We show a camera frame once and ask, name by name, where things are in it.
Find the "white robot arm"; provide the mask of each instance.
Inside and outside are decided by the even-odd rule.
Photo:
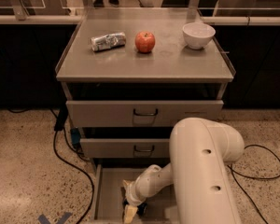
[[[167,166],[148,167],[126,188],[125,223],[131,223],[136,206],[174,184],[181,224],[240,224],[224,162],[244,153],[242,136],[231,126],[207,119],[188,118],[174,126]]]

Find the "apple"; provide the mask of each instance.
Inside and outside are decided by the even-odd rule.
[[[155,47],[156,39],[151,32],[142,31],[136,35],[134,43],[141,53],[149,53]]]

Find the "terrazzo floor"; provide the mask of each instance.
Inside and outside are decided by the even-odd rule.
[[[246,145],[265,146],[280,158],[280,110],[224,109],[218,121],[237,129]],[[77,223],[87,209],[92,193],[90,181],[55,156],[54,125],[55,117],[49,110],[19,114],[0,110],[0,224]],[[57,135],[56,148],[62,157],[94,179],[89,163],[69,149],[62,132]],[[246,175],[280,172],[274,155],[258,147],[246,149],[233,168]],[[280,224],[280,177],[270,181],[237,178],[267,222]],[[242,222],[265,223],[231,174],[230,182]],[[90,223],[90,217],[88,213],[81,223]]]

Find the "white bowl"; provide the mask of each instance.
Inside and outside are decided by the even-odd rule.
[[[205,47],[214,37],[216,30],[210,25],[193,22],[183,26],[183,35],[187,45],[192,49]]]

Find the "drawer handle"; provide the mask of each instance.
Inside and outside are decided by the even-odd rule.
[[[158,109],[156,108],[155,113],[138,113],[136,109],[133,110],[133,114],[136,116],[157,116],[159,113]]]
[[[133,146],[133,156],[136,158],[150,158],[154,150],[155,146],[150,149],[138,149],[137,146]]]
[[[152,153],[155,150],[155,146],[152,146],[151,149],[138,149],[137,146],[133,146],[133,151],[139,153]]]

